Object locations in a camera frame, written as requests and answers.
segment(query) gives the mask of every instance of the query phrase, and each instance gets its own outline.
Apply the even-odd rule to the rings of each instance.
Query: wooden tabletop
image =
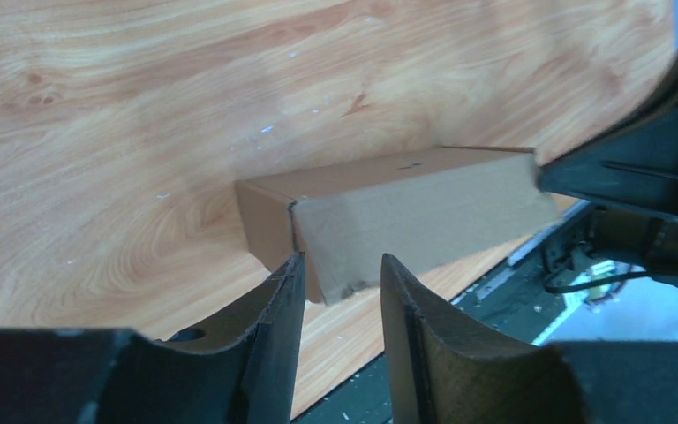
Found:
[[[2,0],[0,326],[212,314],[267,275],[232,182],[438,143],[543,163],[640,102],[671,0]],[[422,276],[452,296],[505,246]],[[294,412],[382,349],[307,305]]]

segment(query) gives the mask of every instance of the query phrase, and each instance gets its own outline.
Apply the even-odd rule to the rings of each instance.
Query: cable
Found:
[[[643,278],[649,276],[648,272],[638,271],[638,272],[627,272],[625,274],[620,274],[619,276],[608,276],[606,278],[600,278],[599,280],[590,281],[588,283],[576,284],[576,285],[563,285],[557,287],[554,285],[545,284],[545,290],[548,293],[552,294],[565,294],[580,292],[581,290],[591,289],[593,287],[599,287],[604,284],[619,283],[620,281],[635,280],[636,278]]]

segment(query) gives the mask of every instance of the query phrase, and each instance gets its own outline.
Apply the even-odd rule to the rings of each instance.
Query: box side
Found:
[[[508,150],[438,147],[250,181],[292,199],[320,198],[521,154]]]
[[[301,200],[293,209],[327,304],[379,282],[384,253],[421,273],[549,225],[533,155]]]
[[[278,269],[293,252],[293,200],[248,181],[236,181],[235,192],[248,250],[269,271]]]

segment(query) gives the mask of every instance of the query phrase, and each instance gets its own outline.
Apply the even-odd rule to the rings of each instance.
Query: box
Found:
[[[415,274],[558,219],[530,149],[428,148],[238,181],[248,247],[269,270],[305,252],[308,299],[376,286],[380,258]]]

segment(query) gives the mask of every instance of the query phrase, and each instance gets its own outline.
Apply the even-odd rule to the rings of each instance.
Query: wire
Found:
[[[554,285],[545,284],[545,290],[548,293],[553,294],[565,294],[580,292],[581,290],[591,289],[593,287],[599,287],[604,284],[619,283],[620,281],[635,280],[636,278],[643,278],[649,276],[648,272],[638,271],[638,272],[626,272],[625,274],[620,274],[619,276],[608,276],[606,278],[600,278],[599,280],[590,281],[588,283],[576,284],[576,285],[563,285],[560,287]]]

